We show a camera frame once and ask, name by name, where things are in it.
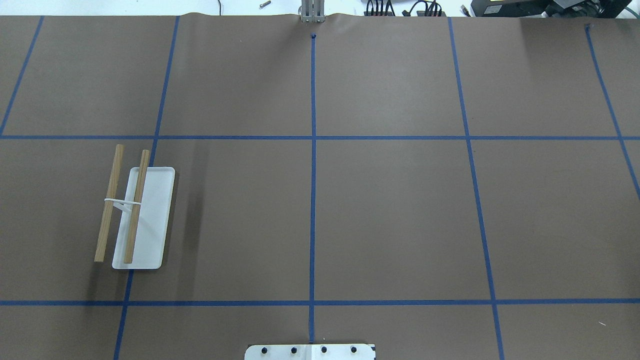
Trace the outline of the wooden towel rack white base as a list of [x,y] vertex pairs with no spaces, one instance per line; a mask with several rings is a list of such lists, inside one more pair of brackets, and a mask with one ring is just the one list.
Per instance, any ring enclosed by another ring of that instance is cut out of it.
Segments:
[[105,261],[114,210],[121,212],[112,269],[155,271],[163,264],[176,170],[150,166],[150,150],[142,150],[140,164],[130,169],[125,198],[116,199],[125,146],[115,146],[93,260]]

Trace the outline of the white central pedestal column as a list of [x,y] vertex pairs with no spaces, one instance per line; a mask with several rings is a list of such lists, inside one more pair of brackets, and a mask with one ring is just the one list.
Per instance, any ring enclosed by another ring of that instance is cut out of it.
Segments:
[[247,347],[245,360],[375,360],[374,344],[256,344]]

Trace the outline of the aluminium frame post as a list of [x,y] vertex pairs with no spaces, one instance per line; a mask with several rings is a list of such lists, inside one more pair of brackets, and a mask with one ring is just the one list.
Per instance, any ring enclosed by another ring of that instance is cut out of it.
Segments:
[[324,23],[326,20],[325,1],[302,0],[301,6],[299,8],[299,14],[301,22],[304,24]]

